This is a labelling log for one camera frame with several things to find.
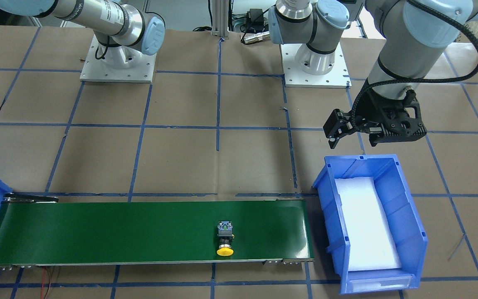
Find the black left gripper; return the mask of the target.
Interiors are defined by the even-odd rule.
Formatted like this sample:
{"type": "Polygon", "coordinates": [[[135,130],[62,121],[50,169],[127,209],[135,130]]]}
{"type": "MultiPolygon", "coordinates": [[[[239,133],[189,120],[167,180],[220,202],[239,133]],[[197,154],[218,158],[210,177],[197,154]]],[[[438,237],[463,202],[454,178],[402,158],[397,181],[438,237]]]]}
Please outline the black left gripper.
{"type": "Polygon", "coordinates": [[[357,95],[353,122],[350,113],[334,109],[326,120],[323,129],[329,147],[334,149],[341,138],[360,132],[369,134],[372,147],[380,143],[412,142],[427,134],[420,114],[417,94],[409,86],[402,92],[402,100],[391,100],[364,85],[357,95]]]}

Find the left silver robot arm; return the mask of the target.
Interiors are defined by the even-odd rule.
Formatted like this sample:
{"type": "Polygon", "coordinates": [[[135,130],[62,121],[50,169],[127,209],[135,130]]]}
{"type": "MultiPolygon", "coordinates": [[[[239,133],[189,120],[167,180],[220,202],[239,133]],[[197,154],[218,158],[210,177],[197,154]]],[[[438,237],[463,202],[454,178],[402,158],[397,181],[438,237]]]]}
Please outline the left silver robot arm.
{"type": "MultiPolygon", "coordinates": [[[[415,90],[420,83],[454,83],[464,75],[427,79],[434,63],[460,32],[478,53],[478,39],[465,26],[478,21],[478,0],[365,0],[364,7],[386,39],[370,74],[348,113],[335,109],[324,124],[329,146],[355,132],[379,143],[411,142],[427,134],[415,90]]],[[[337,0],[278,0],[268,10],[274,44],[300,44],[297,62],[306,73],[326,74],[349,23],[347,7],[337,0]]]]}

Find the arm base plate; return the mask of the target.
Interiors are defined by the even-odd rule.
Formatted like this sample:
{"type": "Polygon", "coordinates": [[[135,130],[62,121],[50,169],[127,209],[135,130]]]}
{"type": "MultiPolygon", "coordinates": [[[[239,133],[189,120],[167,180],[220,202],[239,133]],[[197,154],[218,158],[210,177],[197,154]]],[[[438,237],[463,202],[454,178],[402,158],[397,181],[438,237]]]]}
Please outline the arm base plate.
{"type": "Polygon", "coordinates": [[[305,44],[286,44],[281,45],[280,49],[287,87],[351,87],[340,44],[330,54],[315,53],[305,44]]]}
{"type": "Polygon", "coordinates": [[[104,59],[104,46],[93,36],[80,80],[94,83],[152,83],[157,54],[148,56],[126,46],[110,47],[104,59]]]}

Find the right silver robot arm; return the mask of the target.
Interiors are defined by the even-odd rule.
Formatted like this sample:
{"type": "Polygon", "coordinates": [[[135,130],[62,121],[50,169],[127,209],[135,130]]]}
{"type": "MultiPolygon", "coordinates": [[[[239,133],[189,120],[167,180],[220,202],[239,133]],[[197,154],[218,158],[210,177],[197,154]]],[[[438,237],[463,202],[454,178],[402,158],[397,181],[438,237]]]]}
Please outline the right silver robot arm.
{"type": "Polygon", "coordinates": [[[145,66],[151,73],[165,38],[165,21],[154,12],[116,0],[0,0],[0,9],[26,17],[50,15],[93,29],[95,59],[116,69],[145,66]]]}

